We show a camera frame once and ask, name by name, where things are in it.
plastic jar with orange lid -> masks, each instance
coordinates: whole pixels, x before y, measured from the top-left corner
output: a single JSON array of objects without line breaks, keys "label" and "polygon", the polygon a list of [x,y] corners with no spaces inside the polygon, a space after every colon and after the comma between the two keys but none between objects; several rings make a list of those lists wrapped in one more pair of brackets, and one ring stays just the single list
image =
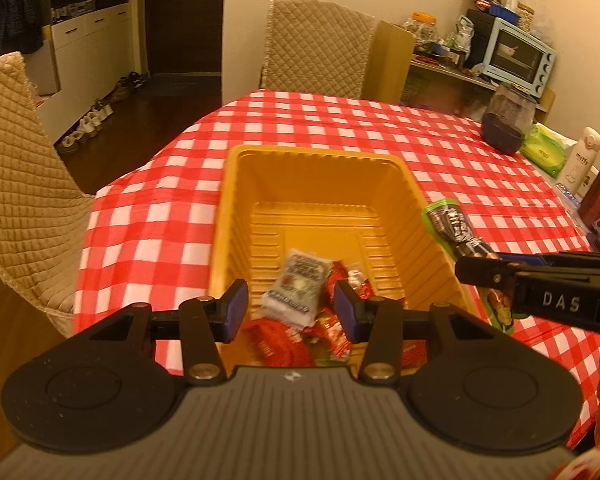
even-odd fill
[{"label": "plastic jar with orange lid", "polygon": [[435,43],[438,40],[436,19],[426,12],[414,12],[412,17],[404,22],[402,27],[416,37],[417,46]]}]

door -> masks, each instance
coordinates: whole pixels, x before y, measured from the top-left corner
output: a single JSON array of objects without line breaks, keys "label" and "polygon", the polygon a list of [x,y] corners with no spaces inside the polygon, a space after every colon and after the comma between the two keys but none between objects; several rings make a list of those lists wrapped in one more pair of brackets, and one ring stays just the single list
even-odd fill
[{"label": "door", "polygon": [[219,74],[223,0],[145,0],[152,74]]}]

white snack packet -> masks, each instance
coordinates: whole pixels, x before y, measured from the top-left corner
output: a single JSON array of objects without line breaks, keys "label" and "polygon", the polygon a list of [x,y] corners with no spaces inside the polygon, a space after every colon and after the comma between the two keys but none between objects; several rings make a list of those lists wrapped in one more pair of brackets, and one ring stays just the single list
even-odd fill
[{"label": "white snack packet", "polygon": [[261,314],[299,328],[314,324],[330,266],[330,260],[291,249],[282,272],[262,295]]}]

shoe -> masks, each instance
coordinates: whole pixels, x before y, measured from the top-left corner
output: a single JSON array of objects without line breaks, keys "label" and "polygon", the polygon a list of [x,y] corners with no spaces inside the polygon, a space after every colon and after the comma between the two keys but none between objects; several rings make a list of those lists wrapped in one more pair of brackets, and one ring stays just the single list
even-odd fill
[{"label": "shoe", "polygon": [[98,99],[93,104],[93,106],[91,107],[91,111],[98,116],[101,123],[104,122],[104,119],[107,118],[107,113],[104,111],[104,108],[102,107],[102,104],[100,103],[100,99]]},{"label": "shoe", "polygon": [[75,130],[72,134],[70,134],[70,136],[73,137],[74,140],[78,142],[78,144],[84,144],[89,140],[89,136],[87,135],[87,133],[81,130],[80,128]]},{"label": "shoe", "polygon": [[139,90],[144,86],[146,78],[138,72],[132,72],[129,74],[128,81],[135,90]]},{"label": "shoe", "polygon": [[100,114],[100,121],[104,121],[113,113],[113,110],[111,110],[111,106],[109,106],[109,110],[111,110],[111,113],[107,112],[107,105],[105,105],[100,99],[96,99],[96,104],[94,104],[93,107],[91,107],[91,109],[95,109],[98,111],[98,113]]},{"label": "shoe", "polygon": [[117,103],[126,99],[131,95],[131,90],[129,89],[128,82],[125,77],[120,78],[120,80],[116,83],[116,88],[111,93],[109,97],[110,103]]},{"label": "shoe", "polygon": [[98,112],[89,112],[86,116],[91,119],[91,123],[96,127],[96,130],[101,132],[102,121],[100,120],[100,114]]},{"label": "shoe", "polygon": [[72,135],[73,134],[63,137],[62,140],[56,144],[58,153],[73,153],[78,151],[78,143]]},{"label": "shoe", "polygon": [[93,139],[93,137],[98,134],[96,127],[93,125],[90,117],[87,115],[80,119],[80,126],[78,128],[81,128],[90,139]]}]

glass jar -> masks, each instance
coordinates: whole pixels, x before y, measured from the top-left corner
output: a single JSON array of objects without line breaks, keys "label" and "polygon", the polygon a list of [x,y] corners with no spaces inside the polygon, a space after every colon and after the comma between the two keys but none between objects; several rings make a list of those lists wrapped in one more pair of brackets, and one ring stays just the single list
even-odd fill
[{"label": "glass jar", "polygon": [[426,12],[414,12],[413,16],[402,26],[416,37],[416,47],[421,50],[429,49],[438,40],[436,19]]},{"label": "glass jar", "polygon": [[531,97],[507,84],[500,84],[482,117],[482,139],[506,155],[522,146],[536,113]]},{"label": "glass jar", "polygon": [[531,32],[531,23],[534,20],[535,11],[525,4],[518,4],[518,16],[520,20],[518,22],[518,28],[525,32]]}]

